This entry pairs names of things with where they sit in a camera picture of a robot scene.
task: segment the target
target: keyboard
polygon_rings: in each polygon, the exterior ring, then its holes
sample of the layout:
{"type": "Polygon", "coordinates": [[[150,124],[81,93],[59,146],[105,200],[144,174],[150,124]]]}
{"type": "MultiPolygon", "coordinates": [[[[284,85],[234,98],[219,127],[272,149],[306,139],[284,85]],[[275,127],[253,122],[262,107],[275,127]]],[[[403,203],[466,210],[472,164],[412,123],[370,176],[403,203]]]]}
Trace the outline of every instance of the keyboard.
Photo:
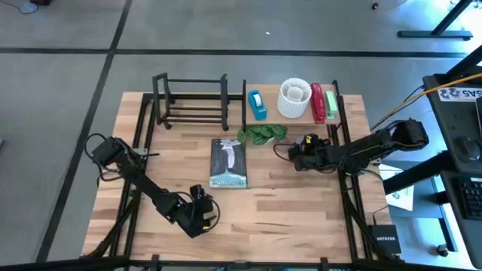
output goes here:
{"type": "Polygon", "coordinates": [[[457,183],[465,217],[482,220],[482,182],[458,178],[457,183]]]}

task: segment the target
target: sticker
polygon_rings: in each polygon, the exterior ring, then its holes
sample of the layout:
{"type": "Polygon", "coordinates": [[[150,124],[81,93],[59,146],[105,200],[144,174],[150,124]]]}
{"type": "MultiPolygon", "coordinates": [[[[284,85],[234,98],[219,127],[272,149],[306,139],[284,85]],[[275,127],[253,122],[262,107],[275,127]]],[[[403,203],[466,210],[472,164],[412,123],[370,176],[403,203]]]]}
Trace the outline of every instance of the sticker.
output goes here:
{"type": "Polygon", "coordinates": [[[482,97],[481,88],[448,87],[438,90],[442,102],[473,102],[482,97]]]}

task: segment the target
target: teal tape dispenser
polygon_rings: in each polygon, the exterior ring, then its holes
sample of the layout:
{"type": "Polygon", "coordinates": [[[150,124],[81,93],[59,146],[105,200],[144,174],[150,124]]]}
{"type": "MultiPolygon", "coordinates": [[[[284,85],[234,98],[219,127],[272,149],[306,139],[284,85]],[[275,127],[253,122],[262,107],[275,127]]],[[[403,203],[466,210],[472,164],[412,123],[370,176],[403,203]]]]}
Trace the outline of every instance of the teal tape dispenser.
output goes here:
{"type": "Polygon", "coordinates": [[[267,115],[267,110],[264,107],[263,99],[261,98],[261,94],[257,90],[251,90],[248,93],[248,100],[251,109],[253,110],[253,114],[255,115],[256,120],[265,120],[267,115]]]}

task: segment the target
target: gray floor tile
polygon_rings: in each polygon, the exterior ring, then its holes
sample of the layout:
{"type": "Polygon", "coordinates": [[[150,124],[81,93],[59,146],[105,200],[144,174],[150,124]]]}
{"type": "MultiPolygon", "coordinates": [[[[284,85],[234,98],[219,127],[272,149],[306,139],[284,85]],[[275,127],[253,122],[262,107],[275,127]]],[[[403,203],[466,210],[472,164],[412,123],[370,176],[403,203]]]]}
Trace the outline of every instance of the gray floor tile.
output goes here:
{"type": "Polygon", "coordinates": [[[53,1],[34,14],[22,15],[2,4],[0,47],[108,48],[123,6],[124,0],[53,1]]]}
{"type": "MultiPolygon", "coordinates": [[[[374,123],[418,87],[422,76],[445,72],[458,61],[293,56],[116,56],[91,132],[111,134],[122,93],[150,92],[151,76],[161,72],[169,72],[171,78],[219,78],[226,72],[228,89],[232,93],[241,91],[243,79],[248,84],[281,84],[290,77],[328,84],[338,79],[342,93],[363,95],[368,119],[374,123]]],[[[171,85],[172,91],[207,90],[190,86],[199,85],[171,85]]],[[[424,117],[429,114],[427,111],[429,107],[422,100],[403,111],[400,118],[424,117]]],[[[95,166],[83,157],[50,259],[73,258],[80,253],[96,197],[97,174],[95,166]]]]}
{"type": "MultiPolygon", "coordinates": [[[[449,0],[408,1],[387,12],[372,11],[369,1],[135,0],[120,47],[472,51],[482,40],[397,38],[398,30],[432,30],[450,8],[449,0]]],[[[477,31],[480,18],[466,14],[450,29],[477,31]]]]}
{"type": "Polygon", "coordinates": [[[103,59],[0,55],[0,264],[32,262],[103,59]]]}

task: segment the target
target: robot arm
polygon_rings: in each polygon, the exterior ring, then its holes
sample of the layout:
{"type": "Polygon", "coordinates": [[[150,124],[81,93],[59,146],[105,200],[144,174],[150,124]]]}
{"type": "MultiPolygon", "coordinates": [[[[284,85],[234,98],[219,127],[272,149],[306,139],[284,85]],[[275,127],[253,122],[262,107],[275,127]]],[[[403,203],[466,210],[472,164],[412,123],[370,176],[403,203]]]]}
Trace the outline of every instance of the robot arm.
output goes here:
{"type": "Polygon", "coordinates": [[[342,169],[349,174],[357,174],[372,160],[398,150],[419,150],[428,143],[429,137],[421,122],[397,120],[343,146],[333,146],[329,139],[320,140],[314,134],[306,135],[301,144],[289,149],[288,156],[297,171],[315,169],[329,173],[342,169]]]}
{"type": "Polygon", "coordinates": [[[204,214],[213,211],[212,197],[204,192],[200,185],[190,188],[192,202],[186,202],[179,193],[169,192],[167,189],[158,187],[148,176],[145,175],[145,163],[122,139],[108,137],[92,152],[92,161],[107,169],[107,166],[115,163],[118,174],[137,189],[152,199],[156,210],[171,224],[175,222],[191,237],[194,238],[212,229],[213,218],[204,218],[204,214]]]}

